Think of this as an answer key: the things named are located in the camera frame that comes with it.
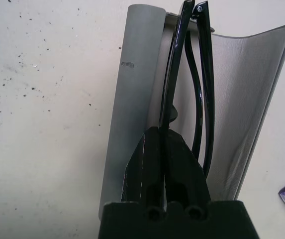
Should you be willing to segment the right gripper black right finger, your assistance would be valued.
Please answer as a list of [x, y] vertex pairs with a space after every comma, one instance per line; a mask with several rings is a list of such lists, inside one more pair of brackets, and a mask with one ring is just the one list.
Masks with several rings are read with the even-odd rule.
[[166, 195], [169, 202], [209, 202], [203, 169], [183, 137], [173, 130], [165, 139]]

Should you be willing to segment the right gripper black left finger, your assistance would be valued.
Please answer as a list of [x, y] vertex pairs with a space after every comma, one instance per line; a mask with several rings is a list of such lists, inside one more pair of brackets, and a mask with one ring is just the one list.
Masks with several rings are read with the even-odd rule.
[[122, 202], [163, 202], [160, 134], [156, 126], [146, 130], [126, 165]]

